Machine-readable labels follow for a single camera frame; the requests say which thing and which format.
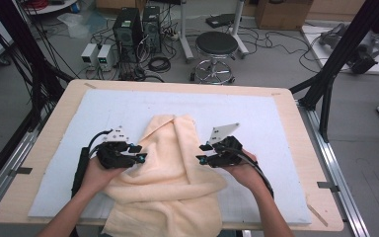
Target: folded towel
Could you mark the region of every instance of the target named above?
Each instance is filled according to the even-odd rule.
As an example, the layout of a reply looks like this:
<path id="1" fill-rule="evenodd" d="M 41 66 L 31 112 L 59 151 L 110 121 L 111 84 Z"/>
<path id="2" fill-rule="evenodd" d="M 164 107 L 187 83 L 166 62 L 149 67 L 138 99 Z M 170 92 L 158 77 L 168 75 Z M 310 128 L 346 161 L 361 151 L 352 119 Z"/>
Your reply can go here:
<path id="1" fill-rule="evenodd" d="M 114 178 L 105 192 L 114 208 L 103 232 L 112 236 L 217 236 L 217 192 L 225 180 L 198 164 L 203 154 L 190 116 L 155 116 L 139 145 L 146 162 Z"/>

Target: person's left hand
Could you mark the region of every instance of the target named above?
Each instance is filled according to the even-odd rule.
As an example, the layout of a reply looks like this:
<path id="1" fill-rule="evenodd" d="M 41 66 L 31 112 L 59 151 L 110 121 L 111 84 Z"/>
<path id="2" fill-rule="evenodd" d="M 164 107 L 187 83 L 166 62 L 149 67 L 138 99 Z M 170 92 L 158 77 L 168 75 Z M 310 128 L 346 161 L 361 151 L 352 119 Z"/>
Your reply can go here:
<path id="1" fill-rule="evenodd" d="M 124 170 L 126 170 L 126 168 L 106 169 L 101 165 L 98 157 L 93 157 L 89 161 L 79 192 L 94 196 L 97 192 L 105 188 L 110 180 Z"/>

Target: white board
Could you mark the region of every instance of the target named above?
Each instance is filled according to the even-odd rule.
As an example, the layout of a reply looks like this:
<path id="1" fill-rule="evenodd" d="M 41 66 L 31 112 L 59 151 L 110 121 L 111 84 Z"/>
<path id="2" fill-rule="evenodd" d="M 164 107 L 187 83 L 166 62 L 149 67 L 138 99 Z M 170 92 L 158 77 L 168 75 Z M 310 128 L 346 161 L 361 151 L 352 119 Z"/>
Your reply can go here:
<path id="1" fill-rule="evenodd" d="M 328 61 L 329 56 L 332 53 L 332 49 L 328 45 L 320 45 L 317 42 L 317 38 L 320 36 L 321 33 L 327 32 L 331 30 L 332 28 L 320 28 L 320 27 L 310 27 L 310 26 L 303 26 L 302 31 L 304 33 L 304 36 L 309 44 L 312 44 L 312 51 L 318 59 L 319 65 L 323 67 L 325 63 Z M 378 62 L 378 64 L 375 64 L 372 66 L 367 72 L 364 74 L 370 74 L 370 75 L 379 75 L 379 55 L 374 58 L 375 61 Z M 341 72 L 347 72 L 352 73 L 352 71 L 349 69 L 347 65 L 344 65 Z"/>
<path id="2" fill-rule="evenodd" d="M 54 216 L 69 201 L 80 149 L 95 134 L 122 125 L 129 142 L 136 144 L 155 115 L 191 115 L 201 143 L 208 140 L 214 126 L 238 122 L 240 127 L 232 135 L 258 156 L 286 221 L 311 223 L 273 98 L 111 90 L 85 94 L 47 167 L 29 216 Z M 232 176 L 216 170 L 229 182 L 219 193 L 223 221 L 260 222 L 252 194 Z M 107 218 L 112 205 L 109 197 L 99 194 L 82 217 Z"/>

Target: stool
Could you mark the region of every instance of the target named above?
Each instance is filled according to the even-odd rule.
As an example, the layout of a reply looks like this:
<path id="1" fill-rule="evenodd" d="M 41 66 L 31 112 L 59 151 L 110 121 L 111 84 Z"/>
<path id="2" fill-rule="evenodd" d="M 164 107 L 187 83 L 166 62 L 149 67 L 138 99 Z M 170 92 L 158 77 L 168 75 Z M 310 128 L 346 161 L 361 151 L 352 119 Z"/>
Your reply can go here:
<path id="1" fill-rule="evenodd" d="M 221 60 L 235 57 L 233 53 L 238 49 L 238 42 L 229 34 L 221 32 L 207 32 L 201 34 L 195 41 L 195 47 L 201 54 L 210 57 L 201 61 L 191 74 L 191 81 L 197 78 L 200 83 L 217 84 L 233 83 L 230 67 Z"/>

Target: forearm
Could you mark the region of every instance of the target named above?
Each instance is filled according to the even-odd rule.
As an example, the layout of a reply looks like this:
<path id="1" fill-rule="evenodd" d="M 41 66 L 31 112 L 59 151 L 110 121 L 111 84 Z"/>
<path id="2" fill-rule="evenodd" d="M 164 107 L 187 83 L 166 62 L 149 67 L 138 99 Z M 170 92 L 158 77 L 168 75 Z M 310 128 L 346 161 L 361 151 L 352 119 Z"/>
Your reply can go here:
<path id="1" fill-rule="evenodd" d="M 69 236 L 93 196 L 78 192 L 37 236 Z"/>
<path id="2" fill-rule="evenodd" d="M 249 187 L 260 210 L 265 237 L 294 236 L 261 178 Z"/>

